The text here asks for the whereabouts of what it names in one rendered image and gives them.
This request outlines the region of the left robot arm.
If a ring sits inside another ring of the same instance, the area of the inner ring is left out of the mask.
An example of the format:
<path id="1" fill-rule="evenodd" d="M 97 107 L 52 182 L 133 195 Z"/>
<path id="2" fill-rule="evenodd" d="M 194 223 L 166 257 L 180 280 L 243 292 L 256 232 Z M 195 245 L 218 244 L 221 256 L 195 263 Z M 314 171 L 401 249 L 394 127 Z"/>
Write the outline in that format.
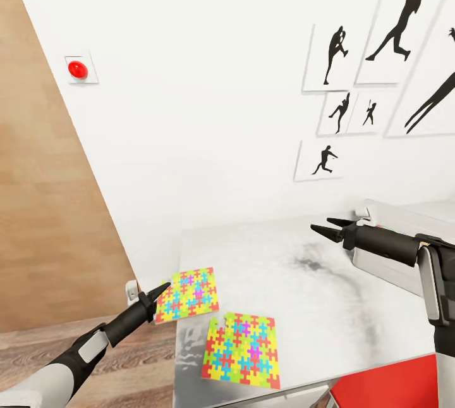
<path id="1" fill-rule="evenodd" d="M 157 298 L 171 282 L 163 282 L 147 295 L 137 280 L 126 283 L 128 308 L 109 324 L 101 323 L 78 337 L 74 346 L 42 367 L 31 377 L 0 393 L 0 408 L 65 408 L 94 367 L 105 356 L 106 347 L 115 347 L 145 321 L 154 320 Z"/>

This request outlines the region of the jigsaw puzzle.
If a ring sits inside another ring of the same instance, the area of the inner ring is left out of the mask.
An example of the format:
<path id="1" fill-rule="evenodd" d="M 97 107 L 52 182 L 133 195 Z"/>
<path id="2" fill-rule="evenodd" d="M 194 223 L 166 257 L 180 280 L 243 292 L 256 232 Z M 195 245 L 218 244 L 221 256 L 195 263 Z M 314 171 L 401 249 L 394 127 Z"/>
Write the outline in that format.
<path id="1" fill-rule="evenodd" d="M 275 319 L 227 312 L 210 320 L 202 378 L 281 391 Z"/>
<path id="2" fill-rule="evenodd" d="M 213 267 L 176 272 L 170 286 L 157 298 L 155 324 L 219 311 Z"/>

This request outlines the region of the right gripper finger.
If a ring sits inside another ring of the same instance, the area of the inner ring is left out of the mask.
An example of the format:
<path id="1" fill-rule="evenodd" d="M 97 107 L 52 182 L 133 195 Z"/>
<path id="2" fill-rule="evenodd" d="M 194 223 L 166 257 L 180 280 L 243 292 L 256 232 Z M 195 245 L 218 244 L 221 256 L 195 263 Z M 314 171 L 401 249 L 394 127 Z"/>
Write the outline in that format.
<path id="1" fill-rule="evenodd" d="M 310 228 L 313 231 L 316 231 L 317 233 L 323 235 L 324 237 L 329 238 L 331 241 L 335 243 L 339 243 L 344 240 L 346 226 L 343 227 L 342 230 L 339 230 L 335 228 L 328 228 L 320 225 L 311 224 Z"/>
<path id="2" fill-rule="evenodd" d="M 333 223 L 336 226 L 340 226 L 341 228 L 352 225 L 354 222 L 356 222 L 353 220 L 351 221 L 351 220 L 347 220 L 347 219 L 337 219 L 337 218 L 327 218 L 327 221 L 329 223 Z"/>

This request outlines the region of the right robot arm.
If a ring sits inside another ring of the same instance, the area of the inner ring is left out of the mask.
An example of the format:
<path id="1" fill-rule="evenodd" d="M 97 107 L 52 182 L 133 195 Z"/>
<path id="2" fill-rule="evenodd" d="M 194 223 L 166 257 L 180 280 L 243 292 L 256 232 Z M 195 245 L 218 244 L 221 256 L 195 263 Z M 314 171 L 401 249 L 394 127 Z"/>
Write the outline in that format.
<path id="1" fill-rule="evenodd" d="M 455 239 L 403 234 L 378 225 L 377 203 L 355 209 L 359 221 L 327 218 L 342 230 L 311 224 L 343 248 L 355 247 L 415 267 L 418 261 L 428 322 L 435 326 L 439 408 L 455 408 Z M 420 249 L 420 242 L 426 242 Z"/>

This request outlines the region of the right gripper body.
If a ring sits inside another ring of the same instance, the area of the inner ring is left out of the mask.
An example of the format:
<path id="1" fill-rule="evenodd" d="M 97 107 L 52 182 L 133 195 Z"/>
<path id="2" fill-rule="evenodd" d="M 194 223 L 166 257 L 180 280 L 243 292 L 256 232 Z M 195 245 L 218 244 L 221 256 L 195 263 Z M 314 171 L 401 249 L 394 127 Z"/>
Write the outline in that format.
<path id="1" fill-rule="evenodd" d="M 396 231 L 386 227 L 357 225 L 346 226 L 343 248 L 353 250 L 355 247 L 390 259 L 392 239 Z"/>

